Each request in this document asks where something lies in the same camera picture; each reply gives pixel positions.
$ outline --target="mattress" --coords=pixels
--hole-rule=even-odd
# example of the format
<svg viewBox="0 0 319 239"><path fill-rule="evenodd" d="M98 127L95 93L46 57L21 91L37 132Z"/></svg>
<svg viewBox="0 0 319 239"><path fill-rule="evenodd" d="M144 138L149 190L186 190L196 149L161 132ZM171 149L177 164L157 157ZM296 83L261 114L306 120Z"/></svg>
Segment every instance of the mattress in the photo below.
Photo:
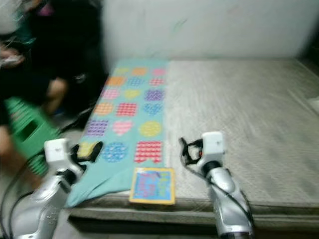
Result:
<svg viewBox="0 0 319 239"><path fill-rule="evenodd" d="M176 172L176 205L132 205L123 192L87 201L71 216L214 223L205 183L179 161L178 139L220 130L225 166L246 193L256 225L318 230L319 117L306 101L318 95L318 77L297 60L171 61L164 150Z"/></svg>

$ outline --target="white wall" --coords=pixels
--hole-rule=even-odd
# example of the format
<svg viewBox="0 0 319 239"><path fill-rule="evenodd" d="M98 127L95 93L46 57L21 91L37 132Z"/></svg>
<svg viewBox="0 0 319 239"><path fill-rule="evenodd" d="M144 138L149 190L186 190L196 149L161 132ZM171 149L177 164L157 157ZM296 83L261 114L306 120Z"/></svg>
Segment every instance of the white wall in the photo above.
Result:
<svg viewBox="0 0 319 239"><path fill-rule="evenodd" d="M17 28L13 13L20 0L0 0L0 34L12 33Z"/></svg>
<svg viewBox="0 0 319 239"><path fill-rule="evenodd" d="M319 0L104 0L111 63L122 57L295 57Z"/></svg>

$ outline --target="person's hand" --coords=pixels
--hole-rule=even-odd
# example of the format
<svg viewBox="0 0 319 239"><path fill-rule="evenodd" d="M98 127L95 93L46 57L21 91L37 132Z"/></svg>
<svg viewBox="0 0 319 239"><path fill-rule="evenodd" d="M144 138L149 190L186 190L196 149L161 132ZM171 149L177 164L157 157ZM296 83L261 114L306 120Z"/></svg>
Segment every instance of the person's hand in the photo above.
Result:
<svg viewBox="0 0 319 239"><path fill-rule="evenodd" d="M1 59L7 59L11 56L20 56L18 61L15 62L11 62L11 63L7 63L7 64L3 64L2 67L4 68L14 68L18 65L20 65L23 61L24 61L24 57L19 55L19 52L17 50L15 50L14 48L7 48L7 49L3 49L0 52L0 57Z"/></svg>

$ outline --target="yellow book border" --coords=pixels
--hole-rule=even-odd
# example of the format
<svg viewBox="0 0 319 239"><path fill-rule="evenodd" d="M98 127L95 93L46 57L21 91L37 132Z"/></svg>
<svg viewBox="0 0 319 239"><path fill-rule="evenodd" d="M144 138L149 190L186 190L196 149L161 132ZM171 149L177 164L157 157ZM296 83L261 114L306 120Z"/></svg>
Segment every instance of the yellow book border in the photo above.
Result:
<svg viewBox="0 0 319 239"><path fill-rule="evenodd" d="M172 194L172 200L146 200L146 199L133 199L135 183L137 178L137 171L143 170L147 171L157 171L157 172L170 172L171 173L171 184L170 192ZM164 205L174 205L175 204L175 171L173 168L135 168L130 192L130 202L132 203L147 203L147 204L164 204Z"/></svg>

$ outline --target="colorful heart pattern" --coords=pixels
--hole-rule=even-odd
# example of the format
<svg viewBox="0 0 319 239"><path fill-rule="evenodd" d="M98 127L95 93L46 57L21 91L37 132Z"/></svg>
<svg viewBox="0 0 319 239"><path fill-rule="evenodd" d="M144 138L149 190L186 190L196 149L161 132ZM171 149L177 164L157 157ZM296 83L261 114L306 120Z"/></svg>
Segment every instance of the colorful heart pattern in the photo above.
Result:
<svg viewBox="0 0 319 239"><path fill-rule="evenodd" d="M140 141L136 145L135 163L143 163L151 160L153 163L160 163L162 159L161 141Z"/></svg>
<svg viewBox="0 0 319 239"><path fill-rule="evenodd" d="M137 104L135 103L120 103L118 105L116 116L135 116Z"/></svg>
<svg viewBox="0 0 319 239"><path fill-rule="evenodd" d="M161 124L156 121L147 121L140 127L140 134L144 137L155 137L161 133Z"/></svg>
<svg viewBox="0 0 319 239"><path fill-rule="evenodd" d="M160 86L164 84L164 79L163 78L153 78L150 80L150 85L151 86Z"/></svg>
<svg viewBox="0 0 319 239"><path fill-rule="evenodd" d="M155 75L155 76L162 76L164 74L165 74L164 68L156 68L153 70L153 75Z"/></svg>
<svg viewBox="0 0 319 239"><path fill-rule="evenodd" d="M103 136L107 129L108 120L95 120L92 119L87 123L86 136Z"/></svg>
<svg viewBox="0 0 319 239"><path fill-rule="evenodd" d="M160 112L162 109L162 105L161 104L145 104L143 107L143 110L148 113L150 116L154 116L156 115L158 112Z"/></svg>
<svg viewBox="0 0 319 239"><path fill-rule="evenodd" d="M144 80L143 78L134 76L134 77L131 77L131 78L129 78L129 79L127 80L127 84L128 84L129 86L138 87L138 86L140 86L141 84L143 84L144 81L145 81L145 80Z"/></svg>
<svg viewBox="0 0 319 239"><path fill-rule="evenodd" d="M94 113L99 116L105 116L111 113L113 110L113 105L111 103L99 103L94 109Z"/></svg>
<svg viewBox="0 0 319 239"><path fill-rule="evenodd" d="M121 86L125 82L125 77L123 76L111 76L107 81L108 86Z"/></svg>
<svg viewBox="0 0 319 239"><path fill-rule="evenodd" d="M130 131L130 129L133 126L133 122L130 120L126 120L126 121L115 121L112 125L112 130L114 131L114 133L116 133L118 136L122 136L123 134L127 133L128 131Z"/></svg>
<svg viewBox="0 0 319 239"><path fill-rule="evenodd" d="M146 101L162 101L164 98L163 90L148 90L145 92Z"/></svg>
<svg viewBox="0 0 319 239"><path fill-rule="evenodd" d="M124 96L127 99L133 99L133 98L139 96L140 94L141 94L140 90L125 90L124 91Z"/></svg>
<svg viewBox="0 0 319 239"><path fill-rule="evenodd" d="M128 67L118 67L115 69L115 74L126 74L130 69Z"/></svg>
<svg viewBox="0 0 319 239"><path fill-rule="evenodd" d="M143 76L146 74L146 72L147 72L146 67L136 67L132 70L132 75Z"/></svg>
<svg viewBox="0 0 319 239"><path fill-rule="evenodd" d="M102 156L108 163L117 163L125 158L128 150L125 144L114 142L105 146Z"/></svg>
<svg viewBox="0 0 319 239"><path fill-rule="evenodd" d="M107 89L104 93L103 93L103 98L106 100L113 100L115 99L117 96L119 96L120 92L118 89Z"/></svg>

